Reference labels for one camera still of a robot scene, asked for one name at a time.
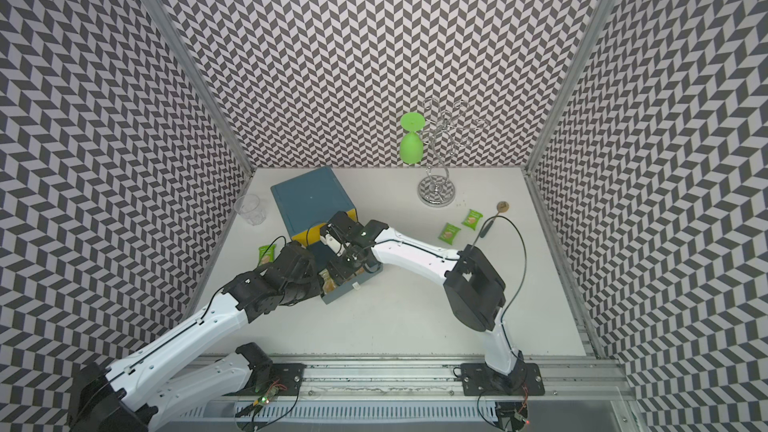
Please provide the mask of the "yellow-green cookie packet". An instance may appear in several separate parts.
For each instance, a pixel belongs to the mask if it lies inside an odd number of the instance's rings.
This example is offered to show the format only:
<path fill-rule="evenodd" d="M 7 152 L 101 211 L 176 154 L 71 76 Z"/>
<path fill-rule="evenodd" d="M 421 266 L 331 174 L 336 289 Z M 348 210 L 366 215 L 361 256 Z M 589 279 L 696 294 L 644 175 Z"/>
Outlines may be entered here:
<path fill-rule="evenodd" d="M 337 289 L 337 284 L 328 270 L 320 272 L 320 276 L 323 279 L 323 294 L 327 295 Z"/>

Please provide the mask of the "teal bottom drawer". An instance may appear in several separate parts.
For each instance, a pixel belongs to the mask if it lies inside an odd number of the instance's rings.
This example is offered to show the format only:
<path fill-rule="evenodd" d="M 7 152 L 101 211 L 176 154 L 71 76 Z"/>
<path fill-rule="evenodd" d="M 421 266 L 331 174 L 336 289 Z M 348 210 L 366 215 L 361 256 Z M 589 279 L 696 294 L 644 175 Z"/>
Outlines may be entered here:
<path fill-rule="evenodd" d="M 330 304 L 342 295 L 358 289 L 363 283 L 378 275 L 383 269 L 382 264 L 381 270 L 336 270 L 332 261 L 337 255 L 329 247 L 319 242 L 311 245 L 309 251 L 315 256 L 319 276 L 321 271 L 328 270 L 337 284 L 337 289 L 327 295 L 323 294 L 322 285 L 321 299 L 325 304 Z"/>

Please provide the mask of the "teal drawer cabinet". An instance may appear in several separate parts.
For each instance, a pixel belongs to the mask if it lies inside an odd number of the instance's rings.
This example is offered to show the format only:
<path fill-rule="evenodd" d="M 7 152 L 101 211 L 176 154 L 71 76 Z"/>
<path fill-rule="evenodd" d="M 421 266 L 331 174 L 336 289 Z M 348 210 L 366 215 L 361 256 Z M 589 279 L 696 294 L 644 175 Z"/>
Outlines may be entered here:
<path fill-rule="evenodd" d="M 271 187 L 292 240 L 309 246 L 320 240 L 320 229 L 337 212 L 357 221 L 357 208 L 330 167 L 321 167 Z"/>

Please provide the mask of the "green cookie packet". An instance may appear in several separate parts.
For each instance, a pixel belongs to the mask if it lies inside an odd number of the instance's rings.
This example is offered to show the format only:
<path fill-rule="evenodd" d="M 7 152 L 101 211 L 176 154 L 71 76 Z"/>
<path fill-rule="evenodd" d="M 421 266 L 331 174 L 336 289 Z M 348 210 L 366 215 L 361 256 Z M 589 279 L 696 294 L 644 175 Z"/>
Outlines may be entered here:
<path fill-rule="evenodd" d="M 483 214 L 481 212 L 476 211 L 474 209 L 470 209 L 465 219 L 462 221 L 462 225 L 470 228 L 471 230 L 476 230 L 479 224 L 481 223 L 482 219 L 483 219 Z"/>
<path fill-rule="evenodd" d="M 460 232 L 461 228 L 459 226 L 446 223 L 438 235 L 438 239 L 448 245 L 452 245 Z"/>
<path fill-rule="evenodd" d="M 261 246 L 259 248 L 258 264 L 263 265 L 271 263 L 275 258 L 275 245 Z"/>

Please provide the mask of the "yellow top drawer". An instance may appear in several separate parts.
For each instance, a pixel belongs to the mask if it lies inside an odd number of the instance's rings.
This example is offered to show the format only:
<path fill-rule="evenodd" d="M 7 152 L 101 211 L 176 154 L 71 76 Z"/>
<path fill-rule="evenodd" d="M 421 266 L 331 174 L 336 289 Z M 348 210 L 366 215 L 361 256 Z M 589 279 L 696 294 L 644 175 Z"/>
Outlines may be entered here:
<path fill-rule="evenodd" d="M 316 222 L 309 228 L 299 232 L 290 232 L 292 241 L 298 242 L 302 246 L 309 247 L 319 243 L 321 238 L 327 233 L 331 233 L 335 238 L 341 237 L 355 223 L 358 222 L 358 213 L 355 208 L 349 211 L 339 211 L 327 221 Z"/>

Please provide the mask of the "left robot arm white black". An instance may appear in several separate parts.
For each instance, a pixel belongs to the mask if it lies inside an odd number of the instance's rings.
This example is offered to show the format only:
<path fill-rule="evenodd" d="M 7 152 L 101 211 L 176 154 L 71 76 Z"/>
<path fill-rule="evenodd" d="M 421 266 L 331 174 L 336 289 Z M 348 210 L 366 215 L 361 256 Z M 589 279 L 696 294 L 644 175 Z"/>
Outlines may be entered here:
<path fill-rule="evenodd" d="M 73 431 L 156 431 L 208 401 L 273 382 L 272 360 L 255 343 L 204 368 L 181 371 L 209 347 L 280 306 L 314 298 L 322 279 L 300 243 L 237 275 L 193 316 L 138 351 L 73 376 L 67 424 Z"/>

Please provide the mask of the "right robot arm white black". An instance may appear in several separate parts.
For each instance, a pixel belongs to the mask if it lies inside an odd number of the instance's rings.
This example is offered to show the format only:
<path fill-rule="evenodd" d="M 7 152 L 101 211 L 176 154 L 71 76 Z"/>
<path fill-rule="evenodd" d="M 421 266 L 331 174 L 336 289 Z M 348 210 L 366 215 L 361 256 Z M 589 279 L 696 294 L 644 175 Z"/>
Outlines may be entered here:
<path fill-rule="evenodd" d="M 392 265 L 440 286 L 456 319 L 482 336 L 485 365 L 499 375 L 512 374 L 519 354 L 503 325 L 506 284 L 479 247 L 433 246 L 383 222 L 362 225 L 343 213 L 321 227 L 320 241 L 334 254 L 327 270 L 338 285 L 360 269 L 374 273 Z"/>

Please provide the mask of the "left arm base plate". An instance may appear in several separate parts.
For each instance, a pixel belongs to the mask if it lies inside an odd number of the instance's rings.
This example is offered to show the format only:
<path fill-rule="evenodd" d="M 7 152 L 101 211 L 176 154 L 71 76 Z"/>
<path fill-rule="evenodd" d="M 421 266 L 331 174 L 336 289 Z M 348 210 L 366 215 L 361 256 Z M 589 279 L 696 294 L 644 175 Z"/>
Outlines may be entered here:
<path fill-rule="evenodd" d="M 276 363 L 269 372 L 259 372 L 253 383 L 253 392 L 263 395 L 275 387 L 279 396 L 298 396 L 301 390 L 306 365 L 304 363 Z"/>

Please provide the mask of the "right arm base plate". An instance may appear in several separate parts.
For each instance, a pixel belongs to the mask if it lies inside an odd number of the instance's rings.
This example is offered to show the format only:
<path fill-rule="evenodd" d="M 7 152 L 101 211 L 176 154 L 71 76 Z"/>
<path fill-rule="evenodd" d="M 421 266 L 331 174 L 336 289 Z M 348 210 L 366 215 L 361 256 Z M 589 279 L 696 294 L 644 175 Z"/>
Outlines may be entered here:
<path fill-rule="evenodd" d="M 465 396 L 533 396 L 545 395 L 540 368 L 535 363 L 518 360 L 509 374 L 497 372 L 485 363 L 462 363 L 458 378 Z"/>

